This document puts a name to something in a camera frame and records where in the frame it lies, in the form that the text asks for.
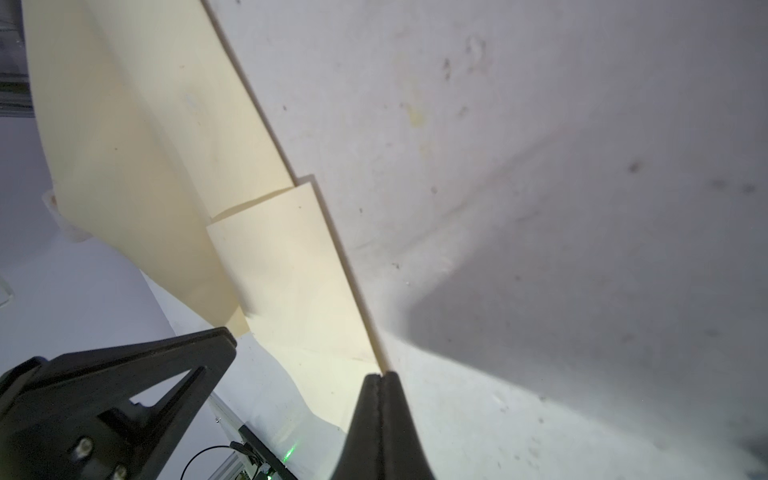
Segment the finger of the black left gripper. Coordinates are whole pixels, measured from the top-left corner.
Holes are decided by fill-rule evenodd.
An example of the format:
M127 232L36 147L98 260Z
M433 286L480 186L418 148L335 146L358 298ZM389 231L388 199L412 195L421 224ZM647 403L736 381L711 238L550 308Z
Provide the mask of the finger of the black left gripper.
M236 347L219 327L19 364L1 377L2 478L157 478Z

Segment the pale yellow envelope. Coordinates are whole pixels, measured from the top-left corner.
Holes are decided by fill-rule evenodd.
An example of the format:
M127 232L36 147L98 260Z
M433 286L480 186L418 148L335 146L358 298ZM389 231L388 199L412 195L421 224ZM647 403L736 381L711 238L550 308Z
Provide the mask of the pale yellow envelope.
M247 329L208 228L293 187L200 1L26 1L60 214L215 327Z

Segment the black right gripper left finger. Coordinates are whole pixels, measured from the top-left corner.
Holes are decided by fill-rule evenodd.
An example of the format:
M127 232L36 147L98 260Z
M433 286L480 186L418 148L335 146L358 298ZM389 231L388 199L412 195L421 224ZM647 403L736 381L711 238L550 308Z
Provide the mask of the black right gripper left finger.
M365 377L333 480L381 478L381 375Z

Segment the cream lined letter paper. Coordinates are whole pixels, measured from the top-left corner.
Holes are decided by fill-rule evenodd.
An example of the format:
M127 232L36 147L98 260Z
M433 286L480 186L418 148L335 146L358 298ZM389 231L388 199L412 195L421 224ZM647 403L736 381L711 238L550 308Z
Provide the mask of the cream lined letter paper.
M363 380L380 365L312 184L207 233L256 341L314 415L348 430Z

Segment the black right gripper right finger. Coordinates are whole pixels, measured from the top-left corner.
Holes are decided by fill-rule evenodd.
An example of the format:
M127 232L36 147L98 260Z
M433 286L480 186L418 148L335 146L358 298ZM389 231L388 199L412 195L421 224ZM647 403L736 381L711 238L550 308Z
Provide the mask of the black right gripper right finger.
M380 382L380 422L382 478L434 479L395 372L386 373Z

